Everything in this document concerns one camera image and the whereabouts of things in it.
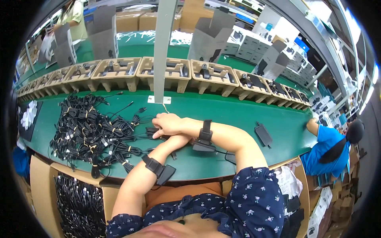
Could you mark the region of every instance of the ponytail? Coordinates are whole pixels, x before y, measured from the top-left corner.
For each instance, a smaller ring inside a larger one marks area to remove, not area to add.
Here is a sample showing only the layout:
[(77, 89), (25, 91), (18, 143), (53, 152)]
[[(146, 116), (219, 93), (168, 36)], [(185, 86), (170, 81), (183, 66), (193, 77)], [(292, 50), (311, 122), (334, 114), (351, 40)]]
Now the ponytail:
[(345, 138), (337, 142), (336, 145), (334, 145), (331, 149), (325, 152), (319, 159), (319, 163), (328, 164), (338, 159), (341, 153), (343, 152), (344, 146), (347, 143), (347, 141), (349, 141), (351, 144), (357, 144), (364, 135), (364, 129), (364, 123), (360, 119), (353, 121), (348, 127), (348, 131)]

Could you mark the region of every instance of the navy floral blouse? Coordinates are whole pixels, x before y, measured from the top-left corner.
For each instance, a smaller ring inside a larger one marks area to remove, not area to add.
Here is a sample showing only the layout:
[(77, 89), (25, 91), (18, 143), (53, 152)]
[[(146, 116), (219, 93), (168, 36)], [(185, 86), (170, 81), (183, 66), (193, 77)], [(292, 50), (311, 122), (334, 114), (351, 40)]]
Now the navy floral blouse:
[(284, 200), (274, 171), (242, 169), (226, 198), (210, 193), (185, 196), (181, 201), (158, 204), (144, 217), (119, 214), (108, 221), (107, 238), (123, 237), (160, 220), (200, 213), (220, 223), (218, 231), (233, 238), (279, 237), (284, 221)]

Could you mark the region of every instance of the blue shirt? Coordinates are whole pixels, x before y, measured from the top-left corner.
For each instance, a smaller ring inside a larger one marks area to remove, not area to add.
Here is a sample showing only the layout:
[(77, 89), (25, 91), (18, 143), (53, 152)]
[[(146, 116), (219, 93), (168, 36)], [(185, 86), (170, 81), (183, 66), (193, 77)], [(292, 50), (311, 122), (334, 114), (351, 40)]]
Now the blue shirt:
[(340, 134), (334, 128), (328, 128), (319, 125), (317, 133), (317, 144), (309, 153), (300, 156), (306, 175), (319, 175), (332, 173), (334, 177), (339, 177), (349, 159), (349, 141), (345, 144), (344, 149), (338, 159), (328, 164), (319, 163), (319, 159), (331, 149), (337, 142), (345, 138), (345, 135)]
[(217, 230), (232, 238), (280, 237), (284, 222), (284, 199), (274, 171), (242, 169), (225, 197), (203, 193), (181, 201), (158, 204), (143, 217), (119, 214), (108, 221), (107, 238), (120, 238), (161, 220), (200, 213), (220, 223)]

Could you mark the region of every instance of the yellow shirt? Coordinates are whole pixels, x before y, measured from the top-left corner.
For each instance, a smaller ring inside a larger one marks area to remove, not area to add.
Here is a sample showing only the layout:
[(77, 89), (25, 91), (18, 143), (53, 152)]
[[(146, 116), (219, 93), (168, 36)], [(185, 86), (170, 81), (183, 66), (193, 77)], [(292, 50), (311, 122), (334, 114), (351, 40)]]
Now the yellow shirt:
[(64, 24), (71, 21), (76, 21), (79, 23), (77, 26), (70, 27), (72, 40), (75, 41), (87, 38), (85, 20), (83, 18), (83, 3), (79, 0), (74, 2), (74, 5), (70, 8), (70, 10), (67, 10), (65, 13), (61, 13), (57, 24)]

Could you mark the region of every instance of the worker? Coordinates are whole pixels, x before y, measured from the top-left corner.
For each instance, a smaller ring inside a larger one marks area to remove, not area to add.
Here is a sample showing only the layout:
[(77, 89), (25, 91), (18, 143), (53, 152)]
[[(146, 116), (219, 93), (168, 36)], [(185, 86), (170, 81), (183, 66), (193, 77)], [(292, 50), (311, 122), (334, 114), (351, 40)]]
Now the worker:
[[(152, 123), (160, 128), (154, 139), (171, 136), (148, 155), (160, 164), (171, 152), (198, 137), (203, 128), (202, 121), (172, 113), (160, 113)], [(248, 133), (233, 126), (212, 122), (210, 131), (216, 146), (235, 153), (237, 174), (226, 198), (221, 191), (216, 192), (218, 189), (186, 185), (157, 195), (156, 202), (148, 202), (144, 210), (144, 195), (157, 177), (141, 161), (120, 187), (107, 237), (280, 237), (284, 200), (259, 146)]]
[(85, 20), (83, 18), (83, 3), (81, 0), (70, 0), (62, 7), (57, 24), (48, 29), (52, 33), (63, 24), (69, 23), (70, 34), (73, 41), (87, 38)]
[(334, 128), (317, 124), (317, 119), (312, 118), (307, 123), (307, 130), (317, 136), (317, 143), (310, 152), (300, 156), (306, 175), (331, 173), (331, 181), (335, 181), (348, 162), (349, 146), (361, 140), (364, 123), (360, 119), (354, 120), (343, 135)]

